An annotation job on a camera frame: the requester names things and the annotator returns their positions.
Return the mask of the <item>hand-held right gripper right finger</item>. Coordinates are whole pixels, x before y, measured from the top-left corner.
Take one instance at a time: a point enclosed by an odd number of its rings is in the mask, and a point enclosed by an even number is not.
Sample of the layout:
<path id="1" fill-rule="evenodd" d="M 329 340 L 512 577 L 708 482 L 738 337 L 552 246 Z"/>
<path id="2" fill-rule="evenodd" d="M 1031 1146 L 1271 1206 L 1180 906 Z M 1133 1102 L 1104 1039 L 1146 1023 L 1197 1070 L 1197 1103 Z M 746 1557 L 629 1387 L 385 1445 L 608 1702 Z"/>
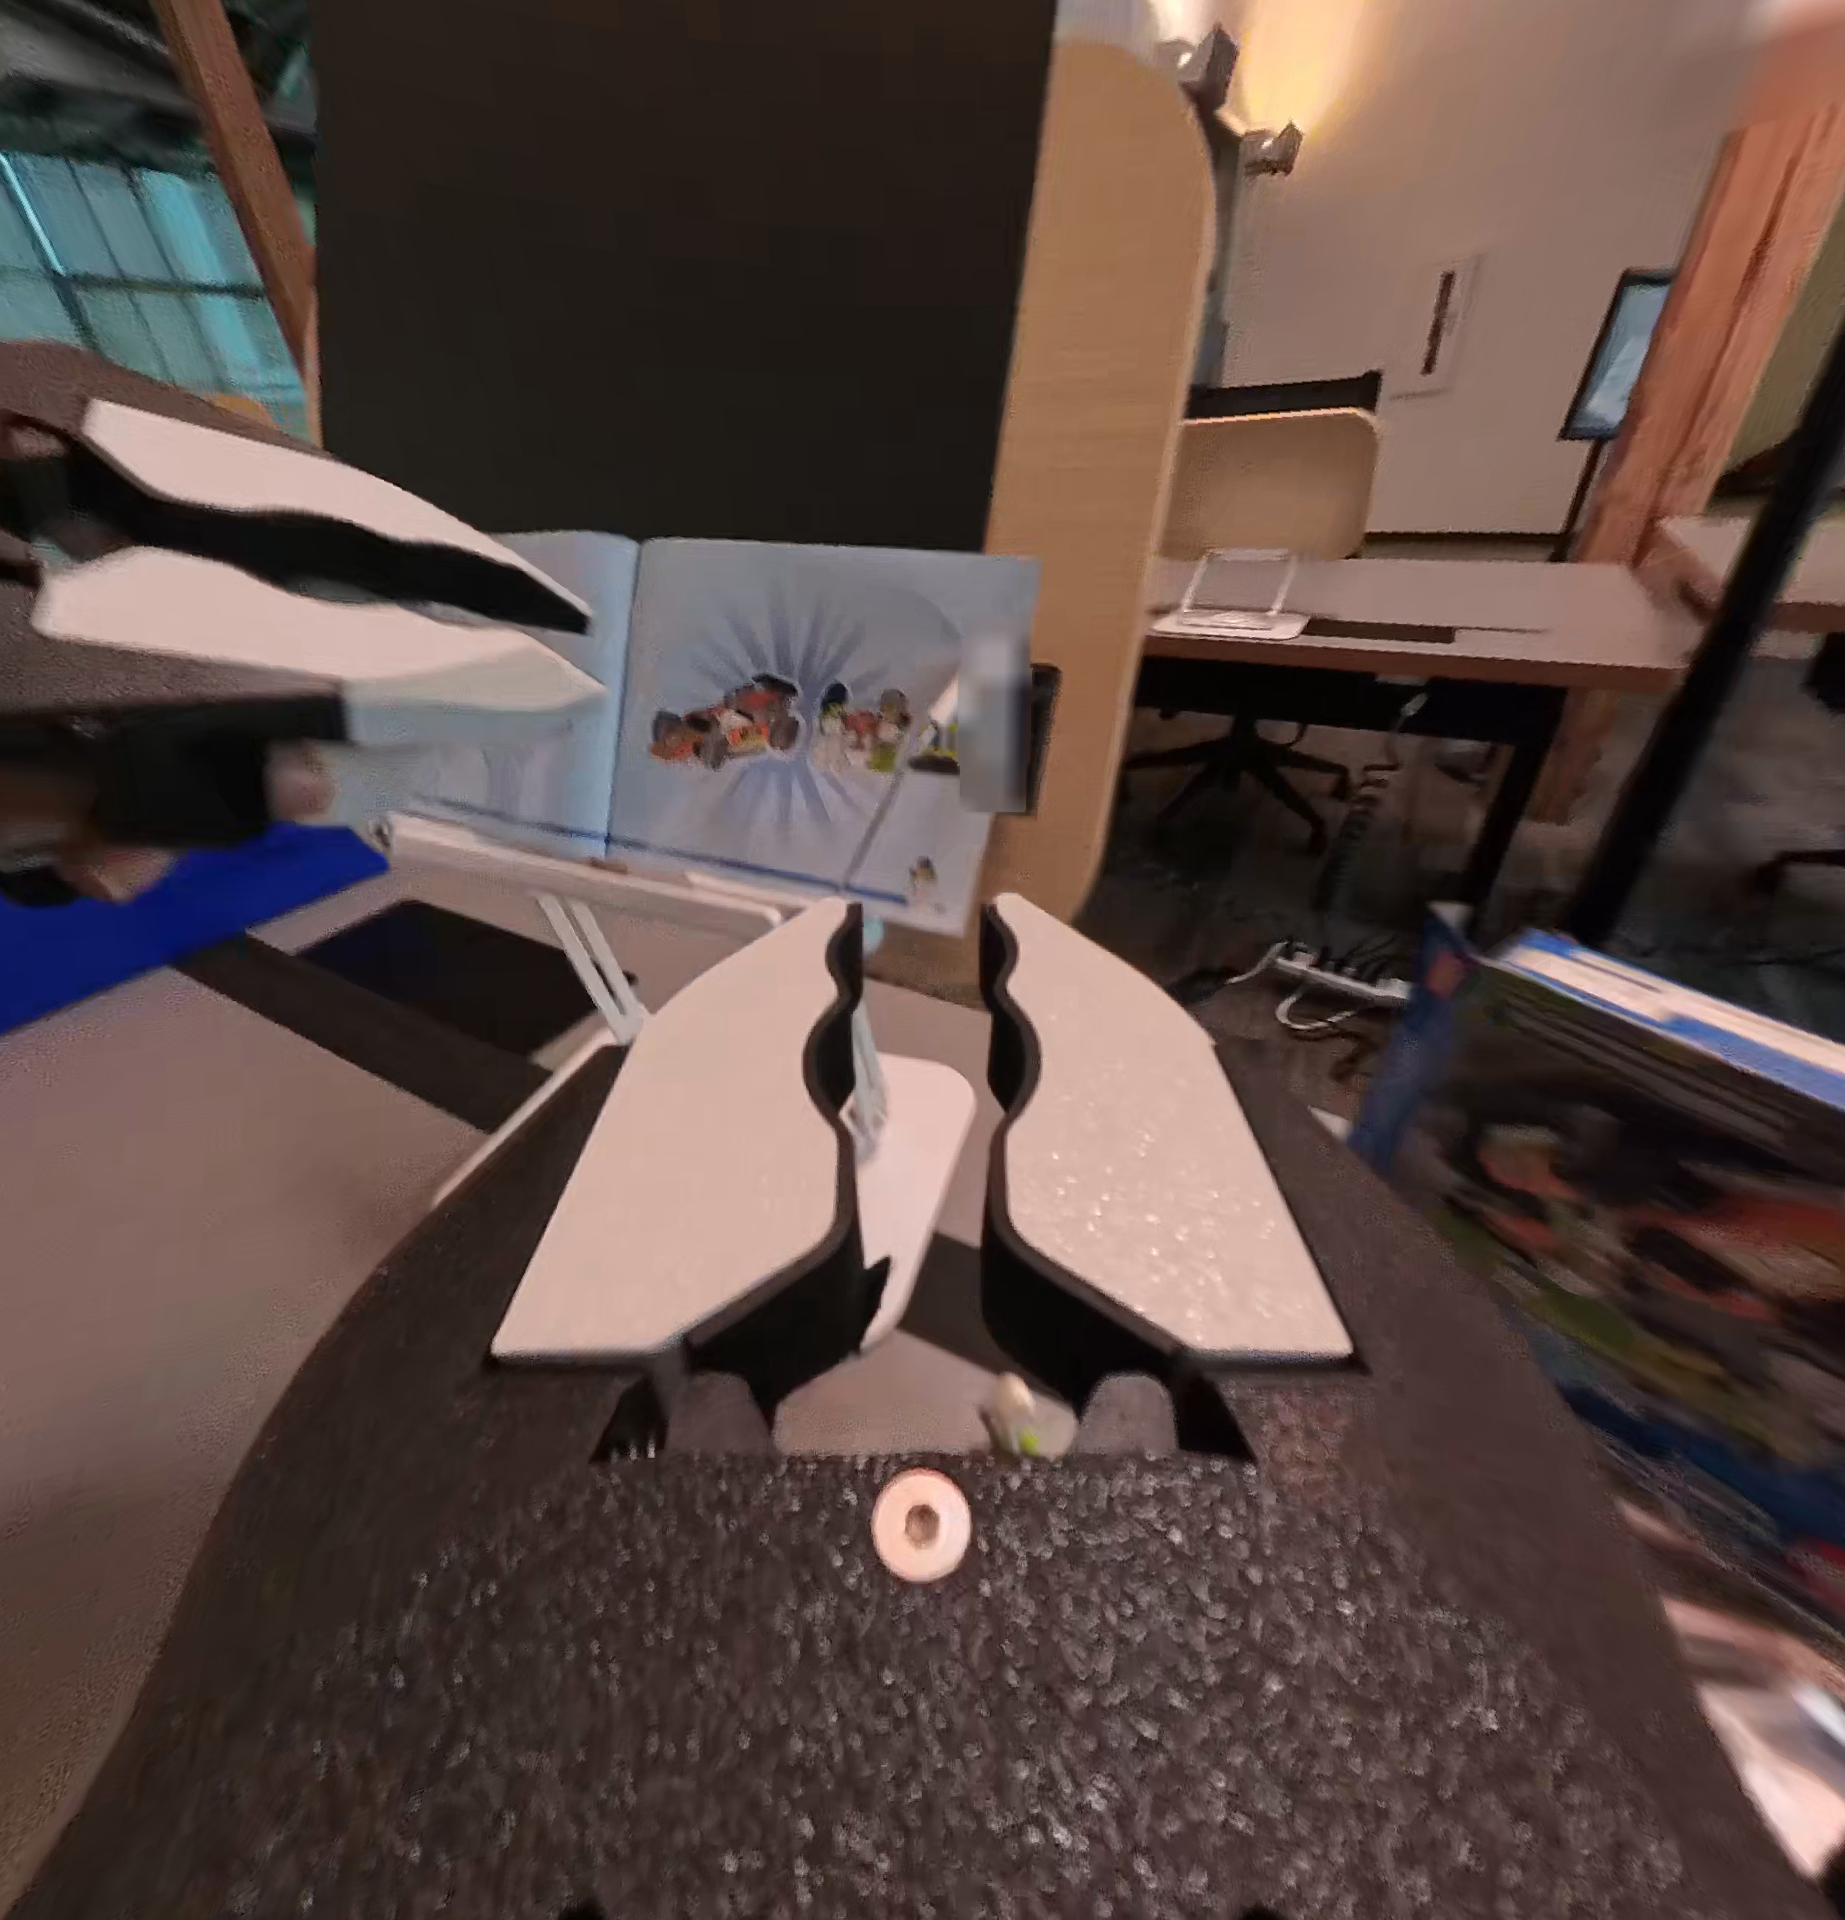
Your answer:
<path id="1" fill-rule="evenodd" d="M 1352 1359 L 1196 1015 L 1019 896 L 984 909 L 984 1311 L 1031 1373 Z"/>

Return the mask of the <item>small wooden desk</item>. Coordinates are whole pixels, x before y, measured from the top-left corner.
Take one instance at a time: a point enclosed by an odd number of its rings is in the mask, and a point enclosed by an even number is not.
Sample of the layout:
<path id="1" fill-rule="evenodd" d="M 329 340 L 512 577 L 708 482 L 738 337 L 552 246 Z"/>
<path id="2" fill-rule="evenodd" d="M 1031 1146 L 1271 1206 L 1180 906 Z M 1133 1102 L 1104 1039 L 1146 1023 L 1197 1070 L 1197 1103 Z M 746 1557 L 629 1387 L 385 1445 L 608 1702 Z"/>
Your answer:
<path id="1" fill-rule="evenodd" d="M 1158 714 L 1507 748 L 1456 898 L 1494 893 L 1576 694 L 1673 689 L 1700 629 L 1608 563 L 1312 561 L 1293 641 L 1154 629 L 1183 563 L 1154 561 L 1133 702 Z"/>

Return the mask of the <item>tan chair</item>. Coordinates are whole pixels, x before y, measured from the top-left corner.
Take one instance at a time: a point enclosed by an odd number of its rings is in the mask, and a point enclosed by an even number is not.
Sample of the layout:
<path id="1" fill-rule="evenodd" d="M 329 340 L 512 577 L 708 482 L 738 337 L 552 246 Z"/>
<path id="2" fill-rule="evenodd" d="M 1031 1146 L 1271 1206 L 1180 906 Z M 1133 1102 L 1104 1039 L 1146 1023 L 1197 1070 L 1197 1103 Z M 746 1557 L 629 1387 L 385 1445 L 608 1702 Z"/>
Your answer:
<path id="1" fill-rule="evenodd" d="M 1187 421 L 1154 554 L 1193 561 L 1271 548 L 1352 559 L 1364 544 L 1377 462 L 1379 421 L 1361 408 Z"/>

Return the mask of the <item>small wall monitor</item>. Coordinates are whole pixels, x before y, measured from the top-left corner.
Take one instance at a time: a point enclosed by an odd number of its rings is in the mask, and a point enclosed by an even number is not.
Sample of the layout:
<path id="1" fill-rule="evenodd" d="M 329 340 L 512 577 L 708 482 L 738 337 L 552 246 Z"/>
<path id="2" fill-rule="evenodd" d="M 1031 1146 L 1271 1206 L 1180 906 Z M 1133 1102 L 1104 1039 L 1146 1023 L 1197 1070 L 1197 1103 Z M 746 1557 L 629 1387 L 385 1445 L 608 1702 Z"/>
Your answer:
<path id="1" fill-rule="evenodd" d="M 1627 271 L 1618 279 L 1558 442 L 1608 444 L 1619 434 L 1673 284 L 1673 271 Z"/>

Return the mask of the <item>black pole stand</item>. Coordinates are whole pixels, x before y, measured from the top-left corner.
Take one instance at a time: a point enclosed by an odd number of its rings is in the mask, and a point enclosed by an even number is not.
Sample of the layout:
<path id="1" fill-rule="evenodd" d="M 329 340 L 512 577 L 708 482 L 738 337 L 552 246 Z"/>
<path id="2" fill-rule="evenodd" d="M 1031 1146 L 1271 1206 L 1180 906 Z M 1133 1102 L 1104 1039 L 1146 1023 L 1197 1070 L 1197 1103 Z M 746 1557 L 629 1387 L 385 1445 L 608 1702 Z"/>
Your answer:
<path id="1" fill-rule="evenodd" d="M 1661 708 L 1604 832 L 1559 914 L 1559 929 L 1602 948 L 1700 772 L 1804 544 L 1845 477 L 1845 324 L 1807 397 L 1792 452 L 1751 526 L 1677 689 Z"/>

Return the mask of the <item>white power strip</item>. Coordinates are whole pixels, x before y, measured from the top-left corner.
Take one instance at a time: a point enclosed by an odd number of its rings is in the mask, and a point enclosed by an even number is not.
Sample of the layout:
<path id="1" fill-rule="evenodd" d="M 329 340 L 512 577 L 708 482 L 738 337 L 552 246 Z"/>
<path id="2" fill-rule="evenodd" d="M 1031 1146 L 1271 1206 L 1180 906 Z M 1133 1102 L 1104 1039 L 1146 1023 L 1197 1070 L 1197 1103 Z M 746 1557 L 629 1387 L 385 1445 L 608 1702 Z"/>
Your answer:
<path id="1" fill-rule="evenodd" d="M 1355 948 L 1278 942 L 1262 963 L 1285 992 L 1339 1004 L 1401 1007 L 1415 988 L 1407 955 L 1379 939 Z"/>

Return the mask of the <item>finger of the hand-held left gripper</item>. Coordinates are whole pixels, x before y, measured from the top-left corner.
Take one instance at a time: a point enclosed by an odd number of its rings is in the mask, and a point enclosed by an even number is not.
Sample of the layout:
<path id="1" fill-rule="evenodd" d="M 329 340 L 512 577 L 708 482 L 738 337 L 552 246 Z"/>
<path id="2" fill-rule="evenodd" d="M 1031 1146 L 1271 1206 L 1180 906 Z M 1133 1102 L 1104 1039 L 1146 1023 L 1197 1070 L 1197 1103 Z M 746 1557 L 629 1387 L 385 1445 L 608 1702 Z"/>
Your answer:
<path id="1" fill-rule="evenodd" d="M 588 605 L 499 539 L 328 457 L 88 400 L 58 431 L 117 527 L 53 574 L 48 637 L 583 637 Z"/>
<path id="2" fill-rule="evenodd" d="M 34 602 L 51 641 L 332 683 L 359 748 L 502 745 L 560 732 L 606 689 L 533 637 L 389 602 L 321 599 L 197 558 L 102 558 Z"/>

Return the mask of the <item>small white desk stand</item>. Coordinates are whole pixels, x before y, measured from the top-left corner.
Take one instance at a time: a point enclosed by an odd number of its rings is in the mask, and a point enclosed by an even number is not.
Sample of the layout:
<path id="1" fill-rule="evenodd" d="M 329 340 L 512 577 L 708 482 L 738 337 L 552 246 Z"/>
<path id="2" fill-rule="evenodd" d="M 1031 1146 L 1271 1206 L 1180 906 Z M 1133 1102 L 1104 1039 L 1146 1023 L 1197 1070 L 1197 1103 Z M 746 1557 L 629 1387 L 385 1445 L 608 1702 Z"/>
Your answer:
<path id="1" fill-rule="evenodd" d="M 1154 617 L 1162 634 L 1293 641 L 1309 626 L 1309 610 L 1294 605 L 1306 561 L 1288 548 L 1221 547 L 1183 568 Z"/>

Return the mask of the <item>blue lego set box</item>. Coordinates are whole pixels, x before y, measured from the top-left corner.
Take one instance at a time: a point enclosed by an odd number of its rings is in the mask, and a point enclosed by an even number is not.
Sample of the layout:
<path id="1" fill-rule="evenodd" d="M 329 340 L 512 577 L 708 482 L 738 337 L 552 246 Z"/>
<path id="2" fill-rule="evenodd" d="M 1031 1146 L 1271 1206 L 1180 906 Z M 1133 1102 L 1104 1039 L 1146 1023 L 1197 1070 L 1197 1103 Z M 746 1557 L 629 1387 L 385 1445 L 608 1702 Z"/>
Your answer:
<path id="1" fill-rule="evenodd" d="M 1431 909 L 1351 1132 L 1639 1502 L 1845 1633 L 1845 1045 Z"/>

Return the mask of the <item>blue plastic bin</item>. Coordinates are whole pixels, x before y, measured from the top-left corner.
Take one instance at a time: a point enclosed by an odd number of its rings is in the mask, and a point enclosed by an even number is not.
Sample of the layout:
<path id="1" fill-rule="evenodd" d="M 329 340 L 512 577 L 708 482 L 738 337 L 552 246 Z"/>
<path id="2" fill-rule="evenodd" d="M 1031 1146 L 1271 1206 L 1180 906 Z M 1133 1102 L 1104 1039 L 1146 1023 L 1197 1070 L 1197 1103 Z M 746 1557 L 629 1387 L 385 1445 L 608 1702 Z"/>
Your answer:
<path id="1" fill-rule="evenodd" d="M 183 854 L 133 901 L 25 906 L 0 896 L 0 1038 L 385 871 L 349 830 L 280 826 L 238 849 Z"/>

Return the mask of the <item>wooden support post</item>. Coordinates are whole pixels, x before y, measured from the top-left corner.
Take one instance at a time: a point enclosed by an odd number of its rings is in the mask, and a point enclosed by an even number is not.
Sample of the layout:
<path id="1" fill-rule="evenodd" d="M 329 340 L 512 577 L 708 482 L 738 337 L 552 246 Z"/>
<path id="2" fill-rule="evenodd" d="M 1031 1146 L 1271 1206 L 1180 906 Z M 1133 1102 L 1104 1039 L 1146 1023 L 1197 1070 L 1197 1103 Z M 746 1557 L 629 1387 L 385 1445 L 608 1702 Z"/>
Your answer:
<path id="1" fill-rule="evenodd" d="M 1704 509 L 1843 200 L 1845 99 L 1724 136 L 1576 563 L 1634 565 Z"/>

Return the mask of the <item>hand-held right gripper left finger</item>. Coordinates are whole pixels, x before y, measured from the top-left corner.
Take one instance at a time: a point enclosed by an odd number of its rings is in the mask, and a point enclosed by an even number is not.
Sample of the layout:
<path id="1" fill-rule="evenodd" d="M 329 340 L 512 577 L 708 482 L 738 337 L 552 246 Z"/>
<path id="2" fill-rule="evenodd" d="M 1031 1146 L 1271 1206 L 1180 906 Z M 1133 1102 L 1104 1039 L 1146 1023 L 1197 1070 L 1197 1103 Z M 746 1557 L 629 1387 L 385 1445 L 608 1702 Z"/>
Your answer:
<path id="1" fill-rule="evenodd" d="M 527 1258 L 492 1361 L 823 1373 L 881 1303 L 863 1261 L 862 911 L 818 901 L 656 1012 Z"/>

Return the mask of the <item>white booklet stand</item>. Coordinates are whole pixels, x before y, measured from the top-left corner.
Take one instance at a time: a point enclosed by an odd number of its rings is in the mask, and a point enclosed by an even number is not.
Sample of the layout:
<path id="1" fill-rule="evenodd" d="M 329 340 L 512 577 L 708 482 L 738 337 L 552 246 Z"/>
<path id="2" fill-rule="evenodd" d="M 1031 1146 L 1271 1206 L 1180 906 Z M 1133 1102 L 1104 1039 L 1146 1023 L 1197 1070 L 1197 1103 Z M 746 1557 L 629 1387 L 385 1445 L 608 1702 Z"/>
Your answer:
<path id="1" fill-rule="evenodd" d="M 412 816 L 382 827 L 379 843 L 398 867 L 473 877 L 531 896 L 601 1017 L 601 1029 L 437 1188 L 437 1208 L 518 1141 L 590 1063 L 608 1051 L 623 1053 L 648 1027 L 649 1009 L 611 948 L 606 914 L 755 940 L 815 902 L 800 887 L 747 886 L 706 867 L 649 875 L 612 859 L 566 859 Z M 854 1013 L 854 1043 L 859 1091 L 868 1092 L 847 1122 L 859 1176 L 862 1253 L 868 1267 L 884 1262 L 882 1298 L 862 1334 L 868 1351 L 909 1310 L 976 1127 L 977 1097 L 949 1064 L 879 1053 L 866 1012 Z"/>

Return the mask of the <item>lego instruction booklet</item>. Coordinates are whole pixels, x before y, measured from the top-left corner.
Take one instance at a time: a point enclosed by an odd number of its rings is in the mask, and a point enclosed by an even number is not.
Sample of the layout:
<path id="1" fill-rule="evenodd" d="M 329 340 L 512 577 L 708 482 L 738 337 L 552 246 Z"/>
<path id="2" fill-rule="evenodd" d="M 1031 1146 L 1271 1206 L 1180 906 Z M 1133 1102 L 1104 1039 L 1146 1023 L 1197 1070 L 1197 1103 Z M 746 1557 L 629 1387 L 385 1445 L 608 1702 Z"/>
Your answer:
<path id="1" fill-rule="evenodd" d="M 1027 743 L 1041 565 L 756 539 L 503 536 L 591 613 L 544 644 L 604 689 L 526 751 L 448 751 L 404 811 L 560 857 L 844 896 L 918 929 L 971 918 L 995 781 L 964 719 Z"/>

